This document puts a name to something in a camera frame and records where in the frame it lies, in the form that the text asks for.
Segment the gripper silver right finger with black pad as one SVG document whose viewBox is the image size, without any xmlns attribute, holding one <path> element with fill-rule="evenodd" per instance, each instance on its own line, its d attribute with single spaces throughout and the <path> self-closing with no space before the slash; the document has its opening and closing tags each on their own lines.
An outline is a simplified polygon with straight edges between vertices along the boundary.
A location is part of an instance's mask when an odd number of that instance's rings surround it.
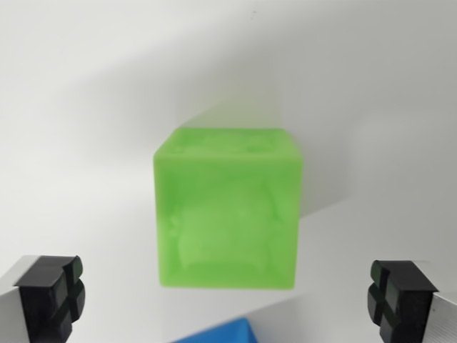
<svg viewBox="0 0 457 343">
<path fill-rule="evenodd" d="M 367 307 L 383 342 L 456 341 L 456 269 L 419 260 L 375 260 Z"/>
</svg>

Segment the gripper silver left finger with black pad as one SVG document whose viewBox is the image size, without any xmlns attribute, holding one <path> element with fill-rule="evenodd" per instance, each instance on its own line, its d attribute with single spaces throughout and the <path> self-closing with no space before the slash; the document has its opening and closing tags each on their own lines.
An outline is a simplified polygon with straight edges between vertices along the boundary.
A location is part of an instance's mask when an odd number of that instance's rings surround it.
<svg viewBox="0 0 457 343">
<path fill-rule="evenodd" d="M 2 342 L 67 342 L 83 313 L 79 256 L 22 256 L 1 276 Z"/>
</svg>

